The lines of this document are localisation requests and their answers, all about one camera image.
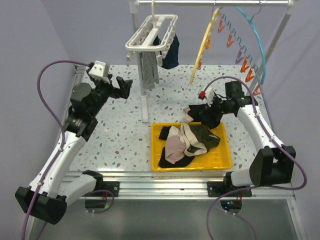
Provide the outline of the olive green underwear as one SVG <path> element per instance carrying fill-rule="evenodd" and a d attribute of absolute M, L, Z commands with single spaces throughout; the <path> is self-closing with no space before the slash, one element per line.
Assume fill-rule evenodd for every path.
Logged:
<path fill-rule="evenodd" d="M 180 131 L 186 144 L 184 154 L 188 157 L 206 154 L 221 141 L 207 126 L 201 124 L 182 123 Z"/>

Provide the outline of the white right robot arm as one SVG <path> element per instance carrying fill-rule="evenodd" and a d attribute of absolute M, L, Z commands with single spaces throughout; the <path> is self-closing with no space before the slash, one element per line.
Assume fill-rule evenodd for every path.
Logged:
<path fill-rule="evenodd" d="M 202 124 L 213 129 L 222 116 L 233 114 L 244 125 L 257 151 L 248 168 L 229 171 L 223 181 L 211 186 L 219 196 L 235 196 L 241 188 L 288 184 L 292 179 L 296 151 L 286 146 L 267 125 L 254 97 L 245 95 L 242 83 L 234 77 L 225 83 L 225 97 L 207 85 L 198 97 L 206 100 Z"/>

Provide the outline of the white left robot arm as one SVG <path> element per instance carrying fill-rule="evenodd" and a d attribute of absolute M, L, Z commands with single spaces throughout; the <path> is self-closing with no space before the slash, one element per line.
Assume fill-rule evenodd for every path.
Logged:
<path fill-rule="evenodd" d="M 58 143 L 49 159 L 28 187 L 19 187 L 15 193 L 25 213 L 49 224 L 57 224 L 67 208 L 85 195 L 112 196 L 100 173 L 84 171 L 70 187 L 62 189 L 65 174 L 78 152 L 88 142 L 98 120 L 97 114 L 109 98 L 128 99 L 133 80 L 116 77 L 119 87 L 111 80 L 95 80 L 95 87 L 81 82 L 72 89 L 68 116 L 62 127 Z"/>

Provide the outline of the pink beige underwear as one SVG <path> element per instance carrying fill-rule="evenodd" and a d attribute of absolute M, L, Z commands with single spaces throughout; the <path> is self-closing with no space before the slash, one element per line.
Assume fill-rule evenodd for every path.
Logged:
<path fill-rule="evenodd" d="M 186 142 L 179 128 L 171 126 L 165 143 L 165 160 L 175 164 L 185 156 Z"/>

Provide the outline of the blue round clip hanger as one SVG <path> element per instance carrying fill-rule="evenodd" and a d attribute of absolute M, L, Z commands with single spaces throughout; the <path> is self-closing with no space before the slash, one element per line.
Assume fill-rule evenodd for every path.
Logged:
<path fill-rule="evenodd" d="M 265 82 L 266 74 L 267 74 L 267 58 L 265 54 L 265 49 L 263 46 L 263 42 L 261 39 L 260 34 L 258 33 L 257 27 L 253 23 L 253 18 L 256 14 L 253 16 L 249 16 L 243 9 L 240 7 L 235 7 L 235 9 L 245 18 L 246 22 L 248 23 L 249 27 L 251 28 L 254 37 L 257 41 L 259 53 L 260 53 L 260 60 L 261 60 L 261 76 L 258 73 L 258 67 L 254 64 L 252 64 L 253 57 L 250 54 L 247 54 L 247 46 L 242 43 L 242 38 L 237 34 L 237 30 L 232 27 L 231 22 L 227 19 L 227 16 L 224 13 L 220 13 L 220 20 L 218 25 L 218 32 L 220 33 L 225 27 L 229 29 L 229 35 L 226 43 L 226 47 L 229 48 L 233 45 L 234 42 L 238 43 L 239 51 L 237 53 L 237 56 L 235 58 L 235 64 L 241 65 L 241 73 L 245 73 L 247 70 L 249 70 L 248 74 L 246 75 L 246 82 L 250 82 L 253 79 L 257 79 L 257 83 L 254 85 L 254 90 L 251 91 L 251 93 L 254 96 L 258 96 L 262 94 L 261 86 Z"/>

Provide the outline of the black underwear beige waistband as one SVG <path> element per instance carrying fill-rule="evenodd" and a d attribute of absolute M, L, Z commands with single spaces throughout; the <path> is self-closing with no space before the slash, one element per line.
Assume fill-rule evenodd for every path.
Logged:
<path fill-rule="evenodd" d="M 207 104 L 189 105 L 183 109 L 183 120 L 186 123 L 199 122 L 209 129 L 216 128 L 223 117 L 219 112 L 212 111 Z"/>

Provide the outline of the yellow round clip hanger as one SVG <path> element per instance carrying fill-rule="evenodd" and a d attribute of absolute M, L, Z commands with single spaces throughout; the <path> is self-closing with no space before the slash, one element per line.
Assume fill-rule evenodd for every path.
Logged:
<path fill-rule="evenodd" d="M 212 12 L 211 19 L 207 25 L 207 28 L 205 30 L 205 33 L 203 35 L 203 38 L 199 47 L 199 51 L 195 59 L 195 63 L 194 63 L 190 80 L 189 80 L 190 84 L 194 82 L 197 70 L 200 70 L 202 67 L 202 59 L 203 59 L 203 54 L 205 50 L 208 50 L 210 48 L 212 33 L 217 23 L 219 15 L 220 15 L 220 8 L 217 8 Z"/>

